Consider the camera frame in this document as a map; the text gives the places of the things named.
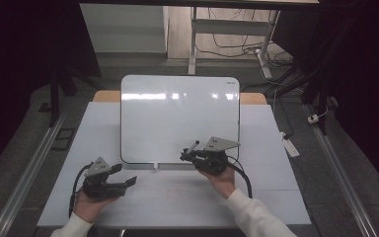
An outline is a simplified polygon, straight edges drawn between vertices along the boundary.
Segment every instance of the hand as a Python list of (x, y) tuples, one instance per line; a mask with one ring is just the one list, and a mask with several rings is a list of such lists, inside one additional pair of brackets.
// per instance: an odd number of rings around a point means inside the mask
[(76, 194), (73, 212), (86, 222), (92, 223), (100, 214), (100, 211), (104, 208), (104, 206), (117, 199), (119, 199), (119, 197), (109, 199), (91, 198), (85, 195), (83, 191), (79, 191), (79, 193)]
[(227, 167), (219, 176), (213, 176), (200, 170), (198, 170), (198, 172), (205, 176), (210, 181), (213, 188), (225, 199), (236, 190), (235, 171), (233, 169)]

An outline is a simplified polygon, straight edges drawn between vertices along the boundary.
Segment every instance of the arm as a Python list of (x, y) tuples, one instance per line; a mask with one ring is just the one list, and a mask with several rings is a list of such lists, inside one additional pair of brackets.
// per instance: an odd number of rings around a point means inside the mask
[(235, 187), (235, 171), (227, 168), (215, 177), (200, 171), (225, 199), (236, 216), (236, 224), (248, 237), (293, 237), (288, 227), (258, 199), (250, 199)]
[(117, 199), (118, 197), (93, 199), (80, 191), (76, 195), (75, 207), (69, 221), (61, 229), (54, 230), (51, 237), (85, 237), (104, 206)]

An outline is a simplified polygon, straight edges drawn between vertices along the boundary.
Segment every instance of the whiteboard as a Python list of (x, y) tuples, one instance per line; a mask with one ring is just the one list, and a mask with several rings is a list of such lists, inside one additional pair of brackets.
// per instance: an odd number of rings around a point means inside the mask
[[(239, 141), (239, 81), (231, 77), (128, 75), (121, 81), (120, 157), (183, 164), (184, 148), (211, 136)], [(226, 151), (238, 156), (238, 148)]]

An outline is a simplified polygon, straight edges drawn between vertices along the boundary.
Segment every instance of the white table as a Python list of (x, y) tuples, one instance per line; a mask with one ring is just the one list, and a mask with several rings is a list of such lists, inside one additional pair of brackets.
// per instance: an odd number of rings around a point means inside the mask
[[(99, 156), (110, 165), (120, 162), (119, 113), (119, 103), (89, 104), (38, 226), (59, 227), (67, 222), (73, 182), (83, 166)], [(240, 161), (250, 177), (254, 198), (286, 224), (310, 224), (270, 106), (242, 105), (240, 127)], [(126, 229), (236, 227), (222, 198), (197, 171), (122, 170), (112, 175), (109, 183), (133, 176), (138, 177), (136, 185), (102, 211), (97, 225)], [(241, 177), (237, 176), (236, 184), (246, 191)]]

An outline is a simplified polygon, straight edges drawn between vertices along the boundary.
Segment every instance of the white sleeve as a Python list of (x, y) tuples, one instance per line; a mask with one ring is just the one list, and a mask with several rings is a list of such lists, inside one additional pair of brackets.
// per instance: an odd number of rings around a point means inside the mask
[(54, 230), (51, 237), (86, 237), (92, 223), (78, 217), (72, 212), (69, 221), (63, 228)]
[(248, 237), (293, 237), (288, 227), (258, 199), (250, 199), (239, 189), (226, 200), (236, 216), (236, 224)]

